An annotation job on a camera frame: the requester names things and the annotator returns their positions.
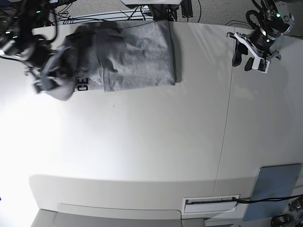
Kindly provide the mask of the grey T-shirt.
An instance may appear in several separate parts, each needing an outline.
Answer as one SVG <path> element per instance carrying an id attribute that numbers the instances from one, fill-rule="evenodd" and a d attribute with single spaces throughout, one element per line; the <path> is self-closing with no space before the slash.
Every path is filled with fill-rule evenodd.
<path id="1" fill-rule="evenodd" d="M 52 55 L 48 95 L 65 101 L 76 91 L 116 92 L 175 85 L 167 21 L 103 22 L 80 26 Z"/>

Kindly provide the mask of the blue-grey tablet board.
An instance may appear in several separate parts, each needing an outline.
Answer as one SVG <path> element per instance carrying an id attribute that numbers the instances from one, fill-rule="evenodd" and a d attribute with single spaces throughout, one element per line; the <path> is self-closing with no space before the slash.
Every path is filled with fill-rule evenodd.
<path id="1" fill-rule="evenodd" d="M 260 168 L 250 198 L 256 201 L 291 196 L 301 165 L 296 163 Z M 247 206 L 242 221 L 271 218 L 281 214 L 285 207 L 286 201 L 253 203 Z"/>

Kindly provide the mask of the black device bottom right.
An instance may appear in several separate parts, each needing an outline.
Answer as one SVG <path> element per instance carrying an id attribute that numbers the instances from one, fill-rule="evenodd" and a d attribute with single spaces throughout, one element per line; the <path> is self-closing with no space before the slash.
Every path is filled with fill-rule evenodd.
<path id="1" fill-rule="evenodd" d="M 294 218 L 292 215 L 283 214 L 275 216 L 271 219 L 271 227 L 291 227 L 294 223 Z"/>

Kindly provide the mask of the white base mount top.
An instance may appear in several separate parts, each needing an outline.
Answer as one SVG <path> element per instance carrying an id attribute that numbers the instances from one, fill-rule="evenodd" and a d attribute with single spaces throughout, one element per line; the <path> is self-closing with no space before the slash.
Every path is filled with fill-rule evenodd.
<path id="1" fill-rule="evenodd" d="M 121 0 L 125 5 L 171 4 L 179 5 L 182 0 Z"/>

